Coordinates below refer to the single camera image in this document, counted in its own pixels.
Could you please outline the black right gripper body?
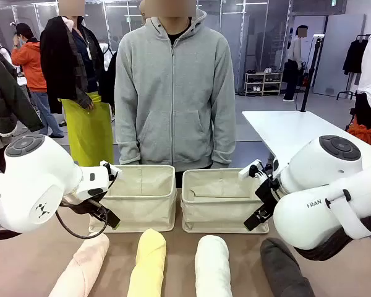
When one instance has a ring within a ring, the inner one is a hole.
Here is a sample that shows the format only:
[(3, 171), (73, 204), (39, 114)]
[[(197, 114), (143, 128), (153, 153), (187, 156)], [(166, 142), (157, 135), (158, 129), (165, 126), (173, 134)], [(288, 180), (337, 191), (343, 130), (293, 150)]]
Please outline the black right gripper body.
[(279, 189), (278, 179), (267, 178), (258, 189), (255, 191), (255, 195), (264, 204), (277, 204), (279, 196), (277, 190)]

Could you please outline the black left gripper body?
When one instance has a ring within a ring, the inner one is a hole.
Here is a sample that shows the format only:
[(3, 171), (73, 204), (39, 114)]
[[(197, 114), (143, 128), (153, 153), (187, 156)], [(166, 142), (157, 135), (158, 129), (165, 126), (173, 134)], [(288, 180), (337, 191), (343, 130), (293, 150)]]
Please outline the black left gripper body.
[(70, 205), (69, 208), (80, 215), (89, 214), (95, 218), (108, 218), (107, 208), (93, 199), (87, 199), (78, 205)]

